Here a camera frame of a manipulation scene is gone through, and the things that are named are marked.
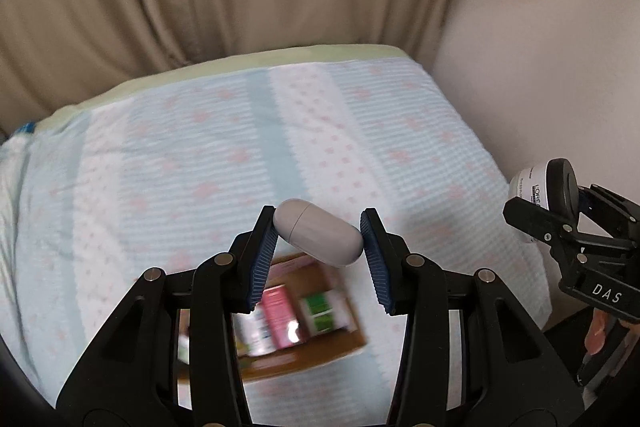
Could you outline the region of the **person's right hand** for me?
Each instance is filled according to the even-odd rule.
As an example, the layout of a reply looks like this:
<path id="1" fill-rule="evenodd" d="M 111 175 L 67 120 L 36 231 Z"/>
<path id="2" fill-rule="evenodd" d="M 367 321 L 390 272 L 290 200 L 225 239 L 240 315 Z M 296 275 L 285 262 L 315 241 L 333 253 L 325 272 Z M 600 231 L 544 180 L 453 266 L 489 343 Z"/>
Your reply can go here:
<path id="1" fill-rule="evenodd" d="M 616 318 L 605 311 L 594 309 L 585 338 L 587 355 L 597 355 L 604 347 L 606 336 L 615 324 Z"/>

